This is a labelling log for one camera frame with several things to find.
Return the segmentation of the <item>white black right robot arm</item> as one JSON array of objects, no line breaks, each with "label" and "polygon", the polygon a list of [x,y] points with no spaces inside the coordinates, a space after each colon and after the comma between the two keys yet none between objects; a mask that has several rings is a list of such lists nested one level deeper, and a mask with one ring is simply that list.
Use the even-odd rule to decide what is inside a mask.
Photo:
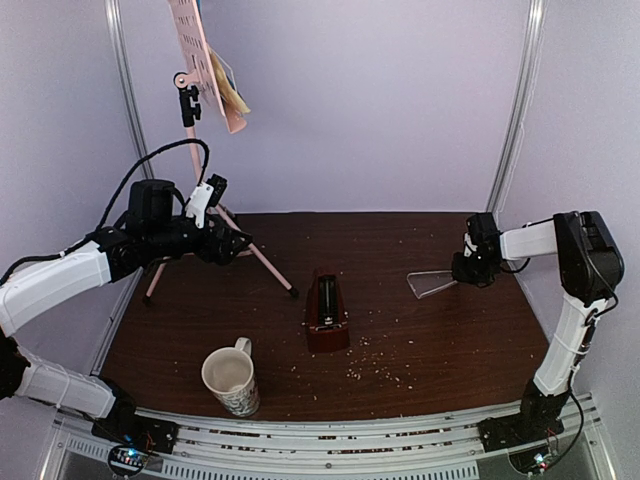
[{"label": "white black right robot arm", "polygon": [[617,306],[624,262],[597,211],[557,213],[508,231],[498,229],[491,213],[478,213],[466,225],[464,248],[452,258],[458,283],[486,287],[507,261],[557,257],[564,289],[560,319],[512,423],[517,438],[530,442],[559,416],[600,317]]}]

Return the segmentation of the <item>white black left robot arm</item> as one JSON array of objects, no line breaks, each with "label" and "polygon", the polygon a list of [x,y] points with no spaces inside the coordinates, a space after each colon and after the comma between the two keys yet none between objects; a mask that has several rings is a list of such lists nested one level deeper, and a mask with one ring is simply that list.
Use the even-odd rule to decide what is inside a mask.
[{"label": "white black left robot arm", "polygon": [[227,265],[252,242],[250,234],[208,214],[226,188],[215,175],[184,199],[168,180],[131,185],[127,210],[115,225],[88,234],[80,248],[36,262],[1,283],[1,395],[30,397],[103,419],[123,444],[144,433],[138,415],[122,405],[114,387],[68,371],[18,346],[15,333],[40,314],[140,269],[185,255]]}]

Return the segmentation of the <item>right round circuit board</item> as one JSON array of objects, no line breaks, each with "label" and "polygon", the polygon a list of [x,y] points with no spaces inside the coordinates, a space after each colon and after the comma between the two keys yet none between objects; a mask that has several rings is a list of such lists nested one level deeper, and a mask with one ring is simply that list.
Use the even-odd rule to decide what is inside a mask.
[{"label": "right round circuit board", "polygon": [[533,476],[546,472],[556,457],[550,447],[534,447],[509,454],[511,466],[520,474]]}]

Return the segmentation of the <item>left aluminium corner post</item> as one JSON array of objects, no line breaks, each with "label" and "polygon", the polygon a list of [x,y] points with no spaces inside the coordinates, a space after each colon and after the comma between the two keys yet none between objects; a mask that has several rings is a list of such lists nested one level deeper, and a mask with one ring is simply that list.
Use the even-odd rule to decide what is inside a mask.
[{"label": "left aluminium corner post", "polygon": [[141,117],[135,97],[133,79],[126,49],[126,40],[118,0],[104,0],[107,29],[115,54],[116,67],[125,105],[126,124],[131,135],[134,151],[139,158],[148,154]]}]

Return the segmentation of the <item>right aluminium corner post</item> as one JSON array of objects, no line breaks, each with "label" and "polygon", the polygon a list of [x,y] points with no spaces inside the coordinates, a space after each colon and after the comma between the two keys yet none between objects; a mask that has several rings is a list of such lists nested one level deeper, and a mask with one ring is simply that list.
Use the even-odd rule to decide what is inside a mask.
[{"label": "right aluminium corner post", "polygon": [[546,10],[547,1],[533,0],[529,2],[511,113],[486,206],[486,210],[494,214],[496,218],[504,209],[524,140],[525,119],[534,96],[538,75]]}]

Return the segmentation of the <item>white patterned ceramic mug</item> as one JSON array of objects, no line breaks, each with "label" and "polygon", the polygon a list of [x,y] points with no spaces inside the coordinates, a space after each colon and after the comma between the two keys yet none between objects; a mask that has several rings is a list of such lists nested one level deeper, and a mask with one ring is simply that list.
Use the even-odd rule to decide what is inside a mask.
[{"label": "white patterned ceramic mug", "polygon": [[249,338],[239,337],[234,346],[210,353],[202,363],[201,379],[228,413],[245,418],[259,409],[260,396]]}]

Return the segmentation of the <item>left round circuit board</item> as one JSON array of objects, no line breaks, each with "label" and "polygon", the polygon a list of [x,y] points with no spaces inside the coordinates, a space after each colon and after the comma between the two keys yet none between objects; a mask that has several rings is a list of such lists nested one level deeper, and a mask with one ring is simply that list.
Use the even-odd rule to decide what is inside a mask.
[{"label": "left round circuit board", "polygon": [[113,446],[107,455],[107,466],[121,477],[129,478],[140,474],[149,461],[150,456],[127,445]]}]

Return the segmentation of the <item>yellow blue music booklet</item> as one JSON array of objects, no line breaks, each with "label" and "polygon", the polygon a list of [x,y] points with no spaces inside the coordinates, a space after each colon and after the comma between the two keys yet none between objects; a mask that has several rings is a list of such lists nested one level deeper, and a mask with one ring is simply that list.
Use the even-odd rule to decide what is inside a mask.
[{"label": "yellow blue music booklet", "polygon": [[217,103],[222,115],[229,124],[230,131],[241,130],[245,124],[244,115],[251,112],[236,86],[232,68],[219,57],[206,39],[203,26],[201,1],[196,2],[195,25],[197,26],[197,44],[199,47],[198,65],[201,69],[203,88]]}]

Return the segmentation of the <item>round circuit board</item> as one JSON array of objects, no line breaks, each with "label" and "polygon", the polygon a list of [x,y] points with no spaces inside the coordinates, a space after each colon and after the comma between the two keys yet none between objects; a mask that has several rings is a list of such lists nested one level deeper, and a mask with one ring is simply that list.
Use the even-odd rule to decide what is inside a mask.
[{"label": "round circuit board", "polygon": [[107,466],[121,477],[129,478],[140,474],[149,461],[150,456],[127,445],[113,446],[107,455]]},{"label": "round circuit board", "polygon": [[520,474],[533,476],[546,472],[556,457],[550,447],[534,447],[509,454],[511,466]]}]

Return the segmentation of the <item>clear plastic metronome cover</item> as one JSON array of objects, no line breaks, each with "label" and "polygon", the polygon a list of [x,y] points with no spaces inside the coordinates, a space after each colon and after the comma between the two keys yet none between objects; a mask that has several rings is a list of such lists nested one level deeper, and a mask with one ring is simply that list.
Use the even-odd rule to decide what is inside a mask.
[{"label": "clear plastic metronome cover", "polygon": [[457,284],[450,270],[412,272],[406,276],[414,296],[421,300]]}]

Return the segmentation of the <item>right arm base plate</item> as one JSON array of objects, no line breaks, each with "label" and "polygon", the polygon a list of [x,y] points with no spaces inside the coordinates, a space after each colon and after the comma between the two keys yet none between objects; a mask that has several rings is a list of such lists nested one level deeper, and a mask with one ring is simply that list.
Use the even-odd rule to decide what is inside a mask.
[{"label": "right arm base plate", "polygon": [[479,422],[477,428],[485,452],[544,440],[550,433],[564,432],[560,419],[529,422],[520,414],[487,418]]}]

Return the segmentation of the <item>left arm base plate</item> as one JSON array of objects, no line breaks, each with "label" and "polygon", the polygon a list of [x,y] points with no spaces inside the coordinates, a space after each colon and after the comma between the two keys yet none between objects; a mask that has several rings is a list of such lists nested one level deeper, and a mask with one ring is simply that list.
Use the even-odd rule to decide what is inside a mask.
[{"label": "left arm base plate", "polygon": [[171,454],[178,430],[179,426],[175,422],[141,417],[126,433],[119,432],[115,426],[106,422],[96,421],[91,434],[143,452]]}]

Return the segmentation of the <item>aluminium corner post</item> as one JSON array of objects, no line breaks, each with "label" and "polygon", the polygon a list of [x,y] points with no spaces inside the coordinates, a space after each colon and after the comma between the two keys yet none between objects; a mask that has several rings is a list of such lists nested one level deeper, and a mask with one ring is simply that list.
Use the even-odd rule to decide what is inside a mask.
[{"label": "aluminium corner post", "polygon": [[533,0],[529,2],[511,113],[486,206],[486,210],[494,214],[496,218],[504,209],[524,140],[525,119],[534,96],[538,75],[546,10],[547,1]]},{"label": "aluminium corner post", "polygon": [[126,49],[126,40],[118,0],[104,0],[107,29],[115,54],[116,67],[125,105],[126,124],[131,135],[134,151],[139,158],[148,154],[141,117],[135,97],[133,79]]}]

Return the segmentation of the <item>dark red wooden metronome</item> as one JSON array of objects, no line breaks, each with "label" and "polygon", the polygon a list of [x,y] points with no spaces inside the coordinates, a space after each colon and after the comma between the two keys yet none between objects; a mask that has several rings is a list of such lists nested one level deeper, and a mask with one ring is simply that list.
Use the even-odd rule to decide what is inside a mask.
[{"label": "dark red wooden metronome", "polygon": [[316,268],[306,297],[305,332],[311,354],[334,353],[350,347],[349,322],[337,275]]}]

